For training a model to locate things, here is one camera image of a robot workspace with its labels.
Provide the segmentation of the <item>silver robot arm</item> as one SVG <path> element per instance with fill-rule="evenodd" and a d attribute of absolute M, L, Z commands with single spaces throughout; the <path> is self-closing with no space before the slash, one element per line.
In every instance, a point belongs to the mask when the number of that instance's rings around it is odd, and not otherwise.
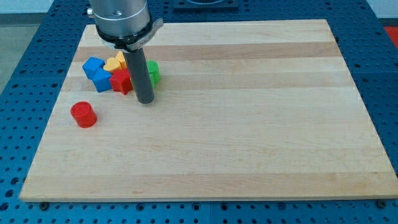
<path fill-rule="evenodd" d="M 90 6 L 87 15 L 99 36 L 125 52 L 143 48 L 164 24 L 152 18 L 147 0 L 90 0 Z"/>

